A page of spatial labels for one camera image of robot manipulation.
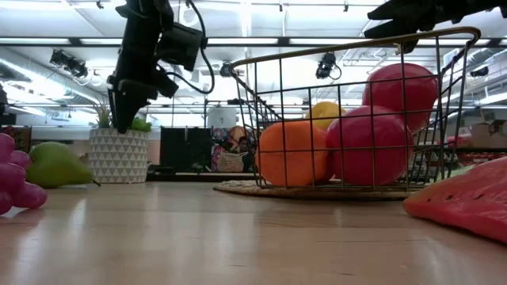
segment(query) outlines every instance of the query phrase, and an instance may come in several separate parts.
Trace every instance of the wooden table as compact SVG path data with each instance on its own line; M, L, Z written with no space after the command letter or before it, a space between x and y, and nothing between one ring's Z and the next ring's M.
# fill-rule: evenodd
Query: wooden table
M507 247L400 202L233 196L212 184L90 185L0 220L0 284L505 285Z

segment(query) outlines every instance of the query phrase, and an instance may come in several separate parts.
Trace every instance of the box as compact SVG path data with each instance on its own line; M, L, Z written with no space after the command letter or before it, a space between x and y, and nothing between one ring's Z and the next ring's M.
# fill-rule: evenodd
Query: box
M471 127L473 147L507 148L506 120L491 120Z

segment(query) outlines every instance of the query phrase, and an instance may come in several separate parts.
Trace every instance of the geometric patterned pot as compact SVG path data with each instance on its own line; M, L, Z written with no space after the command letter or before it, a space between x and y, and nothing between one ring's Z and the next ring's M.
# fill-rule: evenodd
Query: geometric patterned pot
M148 133L114 128L90 131L89 168L98 183L143 183L147 175Z

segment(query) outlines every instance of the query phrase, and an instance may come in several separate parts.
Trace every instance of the plastic fruit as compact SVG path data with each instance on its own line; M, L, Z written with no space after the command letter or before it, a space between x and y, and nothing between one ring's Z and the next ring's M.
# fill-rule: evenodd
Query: plastic fruit
M373 106L373 112L391 112L385 108ZM372 117L369 106L362 106L348 112L340 119L336 119L326 134L327 147L372 147ZM414 144L410 129L405 132L405 124L400 116L373 116L373 134L375 146L398 146L388 149L375 150L375 185L390 184L400 178L406 171L406 148L408 157L413 152L410 147ZM355 185L373 185L373 157L372 149L343 150L343 176L341 175L341 150L335 150L333 168L336 177L342 177L344 182Z
M405 78L426 75L432 75L432 73L422 66L405 63ZM397 63L378 69L370 75L368 80L398 79L401 77L402 64ZM438 97L438 93L438 81L435 77L406 79L406 110L431 110ZM392 82L372 83L371 90L370 85L366 85L363 94L363 105L371 104L371 94L373 95L373 105L382 106L395 112L403 112L403 89L401 79ZM428 124L430 115L431 112L409 113L406 116L406 124L410 130L418 131Z
M30 158L33 164L26 170L26 180L42 188L88 184L92 180L88 167L62 143L43 142L30 152Z
M47 198L48 194L44 189L26 182L19 193L13 196L13 206L36 209L42 206Z
M4 215L12 206L12 198L9 193L0 192L0 215Z
M345 114L345 110L341 109L341 115ZM311 108L311 117L312 118L326 118L326 117L339 117L340 116L340 107L338 104L333 102L319 102L315 104ZM306 119L310 119L310 112L308 112L305 116ZM335 119L324 119L324 120L315 120L313 119L314 127L318 127L323 131L327 131L327 128L333 123Z
M19 150L15 150L12 154L10 154L8 162L18 165L23 169L27 169L32 164L29 155L24 151Z
M506 188L507 158L499 158L427 186L403 201L403 208L416 217L507 243Z
M13 194L23 187L25 170L12 163L0 162L0 192Z
M0 133L0 162L6 162L14 151L16 143L9 135Z
M324 131L314 127L311 132L310 121L285 122L285 150L305 150L286 152L284 160L283 125L275 123L265 129L259 139L260 150L257 150L255 160L261 175L273 185L278 186L304 186L322 183L331 178L328 171L328 151L326 148L326 135ZM311 134L314 138L313 177L311 160ZM285 182L284 167L287 166L287 182Z

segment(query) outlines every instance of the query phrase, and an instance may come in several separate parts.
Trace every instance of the orange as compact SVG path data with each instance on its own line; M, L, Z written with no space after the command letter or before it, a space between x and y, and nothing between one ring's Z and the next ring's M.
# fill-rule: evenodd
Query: orange
M259 147L255 161L261 175L273 185L277 186L305 186L322 183L329 180L328 151L326 148L326 134L321 129L313 128L314 139L314 169L313 177L311 160L311 127L310 121L285 122L285 150L302 150L286 152L284 157L284 139L282 123L275 123L265 129L259 139ZM284 168L287 166L287 182Z

